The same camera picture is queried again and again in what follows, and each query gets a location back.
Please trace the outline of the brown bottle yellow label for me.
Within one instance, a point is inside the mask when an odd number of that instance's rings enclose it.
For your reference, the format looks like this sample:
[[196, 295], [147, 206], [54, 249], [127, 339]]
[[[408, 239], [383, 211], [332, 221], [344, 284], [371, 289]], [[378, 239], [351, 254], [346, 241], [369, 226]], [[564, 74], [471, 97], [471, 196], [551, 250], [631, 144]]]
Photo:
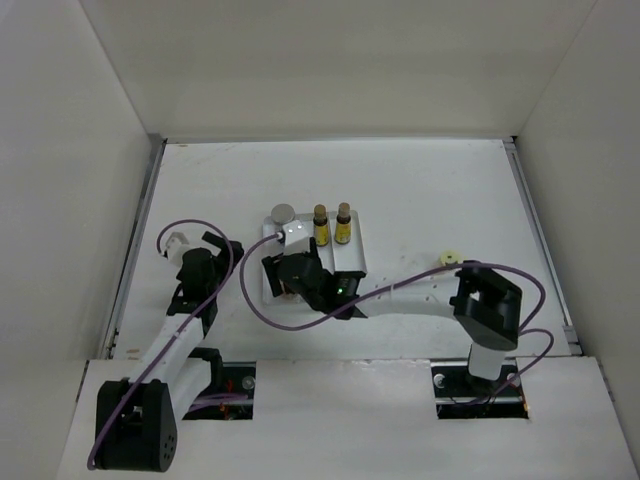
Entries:
[[314, 238], [318, 247], [324, 247], [329, 244], [329, 221], [326, 207], [323, 204], [317, 204], [313, 212], [313, 228]]

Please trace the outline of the blue-label jar silver lid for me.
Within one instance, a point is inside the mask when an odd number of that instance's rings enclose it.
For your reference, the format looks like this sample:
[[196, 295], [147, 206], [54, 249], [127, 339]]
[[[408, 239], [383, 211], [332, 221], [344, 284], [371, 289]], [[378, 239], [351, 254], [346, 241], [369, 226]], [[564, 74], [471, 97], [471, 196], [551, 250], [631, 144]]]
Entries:
[[284, 225], [295, 219], [296, 213], [294, 208], [287, 203], [275, 205], [270, 213], [271, 221], [276, 225]]

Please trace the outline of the beige spice bottle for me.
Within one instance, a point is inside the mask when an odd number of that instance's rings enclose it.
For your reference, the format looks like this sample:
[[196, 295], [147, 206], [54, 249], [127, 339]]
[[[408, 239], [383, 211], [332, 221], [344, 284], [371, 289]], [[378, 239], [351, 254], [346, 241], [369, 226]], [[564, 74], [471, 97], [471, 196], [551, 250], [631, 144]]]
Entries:
[[453, 250], [447, 250], [443, 252], [439, 257], [439, 261], [442, 266], [458, 265], [464, 260], [465, 258], [462, 254]]

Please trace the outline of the pink-cap spice bottle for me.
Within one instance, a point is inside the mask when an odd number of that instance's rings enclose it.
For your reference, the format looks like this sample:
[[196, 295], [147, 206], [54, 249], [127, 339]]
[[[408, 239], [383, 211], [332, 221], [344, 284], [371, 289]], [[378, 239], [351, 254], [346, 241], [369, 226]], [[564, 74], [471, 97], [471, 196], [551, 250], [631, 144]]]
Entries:
[[281, 284], [282, 287], [282, 301], [287, 304], [296, 304], [301, 301], [300, 296], [294, 290], [292, 290], [286, 283]]

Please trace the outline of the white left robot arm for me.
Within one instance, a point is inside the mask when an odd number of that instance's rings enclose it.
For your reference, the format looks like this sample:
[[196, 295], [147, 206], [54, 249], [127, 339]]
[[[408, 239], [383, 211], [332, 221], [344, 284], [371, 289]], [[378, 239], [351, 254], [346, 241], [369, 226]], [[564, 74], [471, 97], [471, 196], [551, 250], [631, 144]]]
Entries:
[[165, 472], [178, 444], [178, 423], [197, 397], [221, 393], [224, 373], [205, 339], [218, 313], [217, 296], [244, 255], [241, 243], [208, 224], [204, 245], [192, 246], [173, 225], [160, 253], [178, 265], [178, 285], [160, 333], [130, 373], [106, 381], [96, 398], [90, 470]]

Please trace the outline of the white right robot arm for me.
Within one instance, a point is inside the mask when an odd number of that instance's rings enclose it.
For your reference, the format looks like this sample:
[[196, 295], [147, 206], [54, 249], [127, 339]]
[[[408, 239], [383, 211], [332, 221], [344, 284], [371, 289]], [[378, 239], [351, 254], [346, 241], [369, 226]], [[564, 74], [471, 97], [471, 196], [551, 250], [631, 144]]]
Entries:
[[506, 354], [518, 347], [522, 290], [476, 262], [394, 281], [360, 270], [332, 272], [311, 251], [265, 257], [262, 265], [273, 297], [292, 294], [330, 318], [416, 315], [457, 322], [471, 339], [463, 380], [475, 395], [499, 385]]

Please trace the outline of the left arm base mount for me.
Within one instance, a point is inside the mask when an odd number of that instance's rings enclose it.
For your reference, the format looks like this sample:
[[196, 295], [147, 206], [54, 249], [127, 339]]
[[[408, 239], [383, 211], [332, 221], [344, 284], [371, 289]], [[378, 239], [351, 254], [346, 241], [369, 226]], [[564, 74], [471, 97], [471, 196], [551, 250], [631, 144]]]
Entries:
[[210, 367], [211, 382], [196, 397], [184, 420], [252, 420], [256, 391], [255, 362], [227, 362], [218, 349], [196, 348], [190, 359]]

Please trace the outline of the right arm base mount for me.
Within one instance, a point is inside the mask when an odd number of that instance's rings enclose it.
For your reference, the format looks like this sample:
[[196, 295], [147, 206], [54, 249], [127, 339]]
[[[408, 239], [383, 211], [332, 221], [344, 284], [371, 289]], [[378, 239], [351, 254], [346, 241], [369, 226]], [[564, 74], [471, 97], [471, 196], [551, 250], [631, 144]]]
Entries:
[[462, 361], [432, 363], [438, 419], [528, 419], [524, 390], [517, 373], [514, 360], [503, 364], [497, 380], [472, 376]]

